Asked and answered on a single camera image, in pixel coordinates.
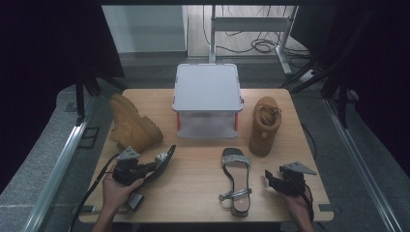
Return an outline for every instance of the sandal strap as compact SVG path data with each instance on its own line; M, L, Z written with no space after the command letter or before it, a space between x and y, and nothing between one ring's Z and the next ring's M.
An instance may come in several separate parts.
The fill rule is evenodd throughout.
M235 191L235 192L229 191L229 192L227 192L226 194L220 194L220 201L224 201L224 200L226 200L226 199L234 199L234 200L237 200L237 199L239 199L239 198L242 198L241 196L249 195L249 194L251 194L251 193L252 193L252 189L250 189L250 188L248 188L248 189L246 189L246 188L240 189L240 190L237 190L237 191Z
M222 158L222 165L225 165L228 162L231 161L239 161L239 162L244 162L247 164L247 168L250 169L250 159L245 157L244 155L229 155L229 156L224 156Z

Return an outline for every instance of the wall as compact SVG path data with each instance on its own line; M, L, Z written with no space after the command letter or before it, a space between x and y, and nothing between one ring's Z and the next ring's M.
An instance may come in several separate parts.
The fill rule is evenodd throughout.
M187 50L186 6L103 6L118 53Z

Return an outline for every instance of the sandal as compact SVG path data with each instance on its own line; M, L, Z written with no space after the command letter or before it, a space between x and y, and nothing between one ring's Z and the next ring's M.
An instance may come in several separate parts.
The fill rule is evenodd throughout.
M236 217L246 217L250 207L252 190L248 185L250 159L241 150L225 148L222 156L222 168L232 181L233 190L220 195L220 201L232 199L231 213Z

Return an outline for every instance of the tan ankle boot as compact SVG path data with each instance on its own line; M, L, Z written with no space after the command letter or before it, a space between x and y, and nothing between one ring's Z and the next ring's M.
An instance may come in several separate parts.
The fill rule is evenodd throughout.
M139 116L136 107L124 96L114 94L109 105L114 116L114 129L109 138L118 142L118 148L132 146L141 152L163 140L161 130L146 116Z
M259 157L269 154L281 123L280 109L271 97L260 99L253 110L249 149Z

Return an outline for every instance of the shoe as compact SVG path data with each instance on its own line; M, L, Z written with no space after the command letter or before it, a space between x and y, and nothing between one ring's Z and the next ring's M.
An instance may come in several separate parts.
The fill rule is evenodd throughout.
M248 176L250 159L237 148L225 148L222 156L222 168L225 175L232 181L232 190L220 195L220 201L232 200L231 214L244 218L250 208L252 189L249 188Z
M277 102L271 97L261 98L253 110L250 151L259 157L267 156L274 145L280 123L281 111Z
M114 116L114 129L109 138L118 142L120 150L131 146L139 153L163 140L157 125L146 116L139 116L135 105L126 97L114 94L109 105Z

